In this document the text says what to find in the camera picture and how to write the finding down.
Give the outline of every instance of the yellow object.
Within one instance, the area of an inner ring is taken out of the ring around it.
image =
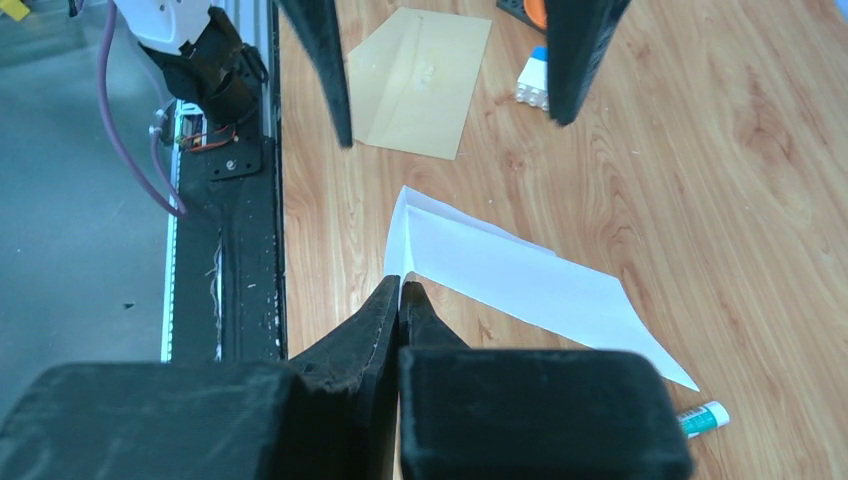
[[[29,7],[21,0],[0,0],[0,10],[12,17],[16,22],[29,15]]]

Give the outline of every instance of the wood grain surface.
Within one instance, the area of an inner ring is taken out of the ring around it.
[[[616,275],[696,382],[698,478],[848,478],[848,26],[830,0],[635,1],[580,117],[512,94],[541,35],[494,1],[339,1],[350,51],[399,6],[493,20],[455,161],[339,150],[282,21],[289,348],[382,276],[402,185]],[[473,346],[569,341],[427,283]]]

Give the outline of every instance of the white paper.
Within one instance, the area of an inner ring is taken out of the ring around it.
[[[640,354],[664,377],[699,391],[639,320],[617,278],[403,187],[384,274],[412,272],[589,348]]]

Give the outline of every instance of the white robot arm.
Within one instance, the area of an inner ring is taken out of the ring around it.
[[[175,97],[214,124],[237,124],[259,103],[268,72],[224,10],[209,0],[113,0]]]
[[[209,25],[209,0],[114,0],[139,43],[150,50],[180,55]]]

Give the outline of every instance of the gray floor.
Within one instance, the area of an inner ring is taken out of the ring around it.
[[[105,8],[69,19],[66,1],[30,3],[22,22],[0,18],[0,418],[52,365],[158,360],[162,324],[167,217],[98,116]],[[157,97],[125,31],[109,71],[116,123],[152,175]]]

